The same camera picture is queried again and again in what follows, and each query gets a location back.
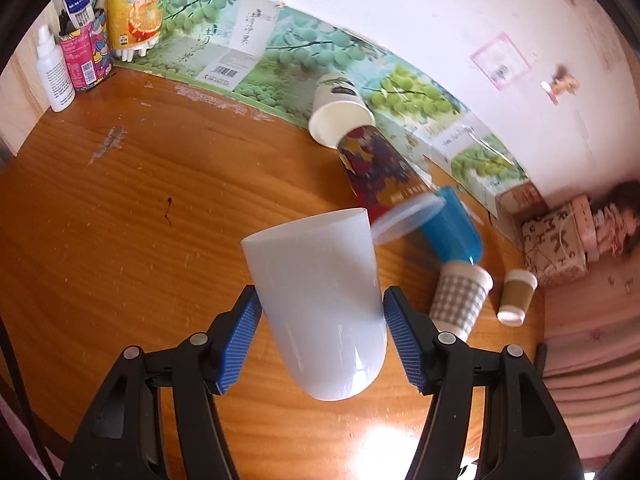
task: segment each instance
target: wooden table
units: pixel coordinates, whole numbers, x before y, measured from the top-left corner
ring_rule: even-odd
[[[520,254],[475,200],[463,199],[483,222],[482,265],[496,282],[469,344],[518,343],[532,358],[543,298],[534,298],[524,327],[498,323],[502,279],[522,264]],[[355,205],[336,153],[306,131],[183,84],[119,70],[64,112],[49,111],[0,175],[0,314],[34,410],[73,439],[123,348],[175,346],[234,304],[251,282],[243,237]],[[420,236],[377,255],[382,288],[401,285],[426,311],[437,272]],[[478,391],[467,461],[478,456],[482,402]],[[179,480],[171,395],[162,403]],[[311,399],[287,375],[264,320],[239,383],[217,399],[243,480],[402,479],[429,403],[407,382],[391,343],[362,394]]]

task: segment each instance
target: silver screw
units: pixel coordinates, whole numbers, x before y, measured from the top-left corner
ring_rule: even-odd
[[[438,341],[440,341],[443,345],[453,345],[456,342],[456,336],[454,336],[451,332],[440,332],[438,334]]]
[[[524,350],[518,345],[509,345],[507,346],[507,354],[509,354],[511,357],[522,357],[522,355],[524,354]]]
[[[200,346],[204,345],[204,343],[206,343],[208,339],[209,338],[207,337],[207,334],[205,334],[204,332],[198,332],[197,334],[193,334],[189,338],[189,343],[194,346]]]
[[[122,356],[125,359],[135,359],[139,355],[140,355],[140,348],[138,348],[137,346],[130,346],[128,348],[125,348],[124,352],[122,353]]]

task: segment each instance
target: gingham cup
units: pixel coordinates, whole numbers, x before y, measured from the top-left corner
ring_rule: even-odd
[[[466,341],[493,286],[494,280],[482,267],[458,261],[446,263],[429,312],[436,328]]]

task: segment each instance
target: barcode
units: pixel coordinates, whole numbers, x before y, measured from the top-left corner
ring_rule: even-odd
[[[79,27],[82,27],[83,25],[85,25],[85,24],[87,24],[87,23],[89,23],[91,21],[91,18],[89,17],[89,11],[87,10],[87,7],[85,7],[80,12],[76,13],[76,20],[78,20]]]
[[[233,77],[238,73],[238,70],[232,70],[231,68],[227,68],[226,66],[218,65],[213,72],[216,74],[222,74],[228,77]]]
[[[95,75],[93,61],[89,61],[89,62],[86,62],[84,65],[80,65],[80,68],[82,69],[82,75],[84,75],[84,82],[87,85],[90,85],[91,83],[95,82],[96,79],[98,79]]]

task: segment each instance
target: white paper cup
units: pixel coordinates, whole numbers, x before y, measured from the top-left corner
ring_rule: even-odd
[[[493,286],[494,280],[482,267],[448,262],[440,271],[429,317],[441,332],[451,332],[466,341]]]
[[[346,75],[334,72],[318,80],[314,112],[309,119],[309,132],[317,142],[336,148],[354,128],[374,124],[373,114]]]
[[[319,400],[352,397],[378,376],[386,323],[367,211],[333,211],[242,240],[287,370]]]
[[[519,327],[524,323],[538,280],[525,269],[513,269],[504,277],[498,320],[506,326]]]

